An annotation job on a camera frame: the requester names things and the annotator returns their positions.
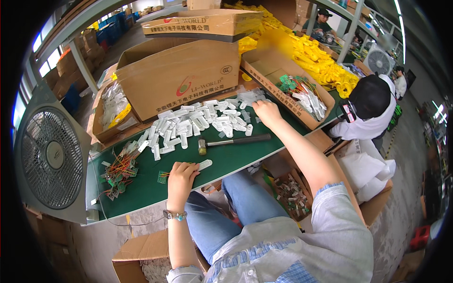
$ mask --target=warehouse floor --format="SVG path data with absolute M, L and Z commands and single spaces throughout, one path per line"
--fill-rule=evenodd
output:
M 181 10 L 177 5 L 152 13 L 140 19 L 162 16 Z M 100 78 L 103 70 L 118 61 L 122 51 L 146 40 L 140 25 L 136 24 L 107 52 L 101 68 L 94 74 Z M 92 106 L 91 95 L 82 98 L 76 119 L 86 128 Z M 374 275 L 372 282 L 388 282 L 398 267 L 398 263 L 409 246 L 412 231 L 422 220 L 421 192 L 422 172 L 427 168 L 427 150 L 423 138 L 423 126 L 415 111 L 416 102 L 410 91 L 399 101 L 403 115 L 395 130 L 387 133 L 383 140 L 383 152 L 387 152 L 392 136 L 394 141 L 388 159 L 395 159 L 397 169 L 393 180 L 393 190 L 389 200 L 370 227 L 374 237 Z M 210 195 L 214 202 L 222 200 L 221 193 Z M 70 253 L 80 264 L 87 282 L 117 282 L 111 259 L 128 239 L 163 230 L 167 222 L 162 217 L 164 203 L 131 213 L 125 217 L 112 220 L 117 224 L 141 224 L 156 221 L 146 226 L 115 226 L 109 222 L 81 227 L 68 226 Z

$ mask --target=woman's left hand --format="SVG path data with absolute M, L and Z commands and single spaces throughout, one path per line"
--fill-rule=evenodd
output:
M 169 176 L 167 210 L 171 213 L 184 213 L 184 205 L 189 197 L 195 176 L 200 174 L 200 164 L 175 162 Z

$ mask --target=green shirt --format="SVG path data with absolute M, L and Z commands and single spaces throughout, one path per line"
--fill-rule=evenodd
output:
M 302 26 L 302 29 L 308 29 L 309 21 L 310 21 L 310 19 L 305 21 L 304 25 Z M 330 27 L 330 25 L 328 23 L 318 23 L 318 21 L 315 21 L 313 30 L 317 30 L 317 29 L 322 29 L 323 32 L 328 32 L 328 31 L 332 30 L 332 28 Z

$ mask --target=blue jeans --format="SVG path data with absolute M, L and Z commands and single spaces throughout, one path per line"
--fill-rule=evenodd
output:
M 233 203 L 243 226 L 278 216 L 289 217 L 246 169 L 225 177 L 222 180 L 222 190 Z M 210 264 L 213 255 L 226 242 L 241 233 L 238 225 L 217 211 L 215 206 L 198 192 L 190 193 L 185 210 L 190 235 Z

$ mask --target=wristwatch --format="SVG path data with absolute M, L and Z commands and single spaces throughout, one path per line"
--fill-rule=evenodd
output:
M 176 219 L 179 221 L 183 221 L 187 217 L 187 211 L 184 211 L 183 214 L 179 214 L 179 213 L 171 213 L 168 210 L 164 209 L 163 213 L 164 213 L 164 217 L 167 219 Z

